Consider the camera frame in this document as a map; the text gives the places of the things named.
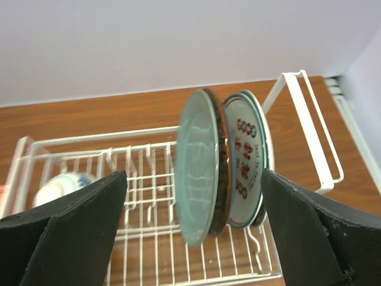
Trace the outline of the blue floral ceramic bowl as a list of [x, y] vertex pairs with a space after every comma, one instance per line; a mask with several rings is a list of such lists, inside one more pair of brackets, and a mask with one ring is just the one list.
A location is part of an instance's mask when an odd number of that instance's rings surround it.
[[67, 172], [50, 179], [35, 195], [33, 207], [41, 206], [67, 194], [82, 189], [96, 181], [94, 175], [83, 172]]

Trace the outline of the green rimmed white plate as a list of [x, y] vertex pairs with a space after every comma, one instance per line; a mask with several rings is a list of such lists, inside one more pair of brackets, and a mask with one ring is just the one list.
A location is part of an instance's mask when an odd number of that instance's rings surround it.
[[[273, 141], [271, 138], [271, 132], [270, 128], [267, 122], [267, 119], [265, 117], [265, 114], [263, 112], [263, 109], [261, 108], [261, 104], [257, 100], [256, 96], [249, 90], [243, 90], [241, 91], [242, 94], [245, 94], [254, 104], [256, 114], [258, 115], [259, 121], [261, 123], [261, 137], [263, 140], [263, 147], [264, 147], [264, 157], [265, 159], [265, 164], [264, 168], [265, 169], [270, 169], [274, 170], [274, 148], [273, 148]], [[252, 221], [251, 225], [254, 227], [259, 227], [263, 224], [265, 219], [267, 218], [267, 210], [266, 210], [266, 205], [264, 201], [264, 196], [263, 196], [263, 191], [262, 191], [262, 186], [261, 182], [259, 182], [260, 186], [260, 194], [261, 194], [261, 205], [259, 207], [259, 210], [257, 211], [257, 215], [255, 219]]]

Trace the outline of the grey-green beaded rim plate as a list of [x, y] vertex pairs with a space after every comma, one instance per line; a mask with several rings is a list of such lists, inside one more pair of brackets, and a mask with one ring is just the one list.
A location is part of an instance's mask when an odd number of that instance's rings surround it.
[[191, 247], [203, 243], [211, 227], [217, 197], [218, 132], [210, 96], [199, 89], [182, 111], [174, 166], [176, 213]]

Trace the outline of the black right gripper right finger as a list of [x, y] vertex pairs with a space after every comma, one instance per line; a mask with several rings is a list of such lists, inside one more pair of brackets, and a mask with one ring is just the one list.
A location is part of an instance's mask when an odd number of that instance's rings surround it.
[[380, 217], [265, 169], [261, 187], [286, 285], [380, 285]]

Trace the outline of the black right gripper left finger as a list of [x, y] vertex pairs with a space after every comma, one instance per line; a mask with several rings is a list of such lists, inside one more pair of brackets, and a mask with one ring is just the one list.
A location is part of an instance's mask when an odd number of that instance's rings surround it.
[[1, 219], [1, 285], [102, 285], [126, 198], [117, 170]]

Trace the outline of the red Chinese text white plate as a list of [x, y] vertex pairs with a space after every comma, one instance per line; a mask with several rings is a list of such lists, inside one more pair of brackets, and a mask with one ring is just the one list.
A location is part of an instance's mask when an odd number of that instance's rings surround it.
[[253, 102], [241, 92], [228, 97], [224, 108], [233, 128], [236, 154], [236, 187], [229, 224], [242, 229], [255, 219], [262, 200], [259, 182], [266, 158], [261, 123]]

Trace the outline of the teal glazed floral plate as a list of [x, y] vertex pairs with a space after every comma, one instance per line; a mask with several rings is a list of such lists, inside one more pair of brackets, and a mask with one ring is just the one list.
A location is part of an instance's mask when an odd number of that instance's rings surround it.
[[230, 136], [229, 122], [223, 104], [215, 91], [204, 88], [212, 102], [218, 135], [218, 180], [217, 197], [208, 235], [211, 237], [219, 236], [227, 224], [232, 205], [233, 193], [233, 151]]

